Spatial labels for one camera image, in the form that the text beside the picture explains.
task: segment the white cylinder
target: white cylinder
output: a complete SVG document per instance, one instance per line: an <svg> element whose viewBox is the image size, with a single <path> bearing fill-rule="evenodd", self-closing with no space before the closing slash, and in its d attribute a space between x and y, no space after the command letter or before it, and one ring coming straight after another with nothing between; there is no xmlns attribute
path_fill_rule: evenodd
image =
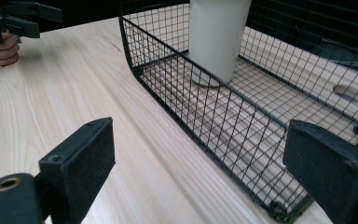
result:
<svg viewBox="0 0 358 224"><path fill-rule="evenodd" d="M243 31L252 0L190 0L188 57L229 82L234 76ZM200 85L219 83L192 68L191 79Z"/></svg>

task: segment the wooden table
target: wooden table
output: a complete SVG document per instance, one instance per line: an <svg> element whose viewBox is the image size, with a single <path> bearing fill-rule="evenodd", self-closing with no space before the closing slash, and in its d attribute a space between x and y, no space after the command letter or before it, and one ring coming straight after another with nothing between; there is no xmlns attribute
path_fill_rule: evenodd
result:
<svg viewBox="0 0 358 224"><path fill-rule="evenodd" d="M117 164L84 223L275 223L136 81L118 19L22 38L0 67L0 177L38 161L83 124L112 117ZM296 223L331 223L314 203Z"/></svg>

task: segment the wire basket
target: wire basket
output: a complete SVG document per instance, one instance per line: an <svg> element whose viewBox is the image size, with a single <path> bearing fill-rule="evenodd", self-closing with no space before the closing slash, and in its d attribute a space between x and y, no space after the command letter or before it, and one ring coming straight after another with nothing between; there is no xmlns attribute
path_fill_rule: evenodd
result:
<svg viewBox="0 0 358 224"><path fill-rule="evenodd" d="M358 2L254 0L228 83L188 59L188 1L122 1L134 76L189 136L276 220L312 198L285 170L291 119L358 145ZM197 69L218 87L191 80Z"/></svg>

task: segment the black wire mesh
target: black wire mesh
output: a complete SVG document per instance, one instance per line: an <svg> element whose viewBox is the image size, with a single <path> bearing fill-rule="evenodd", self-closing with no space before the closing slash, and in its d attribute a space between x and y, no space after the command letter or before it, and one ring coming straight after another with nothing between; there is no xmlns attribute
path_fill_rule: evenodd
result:
<svg viewBox="0 0 358 224"><path fill-rule="evenodd" d="M290 119L358 143L358 19L337 12L357 17L350 4L254 1L228 83L187 58L187 1L123 1L120 25L136 78L255 202L291 223L311 198L282 164ZM192 81L196 69L221 85Z"/></svg>

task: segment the hand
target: hand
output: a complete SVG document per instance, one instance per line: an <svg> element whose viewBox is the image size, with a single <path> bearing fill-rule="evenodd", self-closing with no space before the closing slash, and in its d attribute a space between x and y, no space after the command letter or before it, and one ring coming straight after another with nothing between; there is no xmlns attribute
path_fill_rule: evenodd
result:
<svg viewBox="0 0 358 224"><path fill-rule="evenodd" d="M15 63L19 59L20 46L17 43L17 35L8 31L2 33L3 43L0 43L0 66L6 66Z"/></svg>

